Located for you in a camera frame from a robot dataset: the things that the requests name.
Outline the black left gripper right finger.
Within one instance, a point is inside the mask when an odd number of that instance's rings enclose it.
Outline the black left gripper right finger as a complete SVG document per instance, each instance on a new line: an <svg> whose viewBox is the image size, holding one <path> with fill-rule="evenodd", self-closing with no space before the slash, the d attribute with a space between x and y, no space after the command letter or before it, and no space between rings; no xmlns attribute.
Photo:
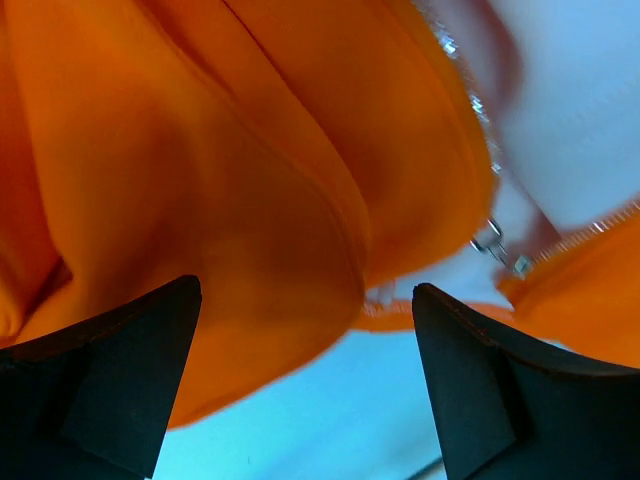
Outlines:
<svg viewBox="0 0 640 480"><path fill-rule="evenodd" d="M639 372L545 343L433 285L412 314L451 479L635 479Z"/></svg>

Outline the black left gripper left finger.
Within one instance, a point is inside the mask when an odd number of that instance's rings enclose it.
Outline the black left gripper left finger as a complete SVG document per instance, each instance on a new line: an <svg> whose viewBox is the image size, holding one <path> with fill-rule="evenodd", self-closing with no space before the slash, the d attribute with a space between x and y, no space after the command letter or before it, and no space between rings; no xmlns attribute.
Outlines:
<svg viewBox="0 0 640 480"><path fill-rule="evenodd" d="M2 478L151 478L201 301L199 280L182 276L2 349Z"/></svg>

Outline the orange zip-up jacket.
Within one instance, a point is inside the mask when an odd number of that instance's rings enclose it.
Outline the orange zip-up jacket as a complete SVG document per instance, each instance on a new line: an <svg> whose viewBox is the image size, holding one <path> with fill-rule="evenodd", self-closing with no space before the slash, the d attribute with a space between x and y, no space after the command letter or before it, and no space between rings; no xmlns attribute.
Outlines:
<svg viewBox="0 0 640 480"><path fill-rule="evenodd" d="M5 1L1 343L183 276L183 427L430 281L639 363L635 1Z"/></svg>

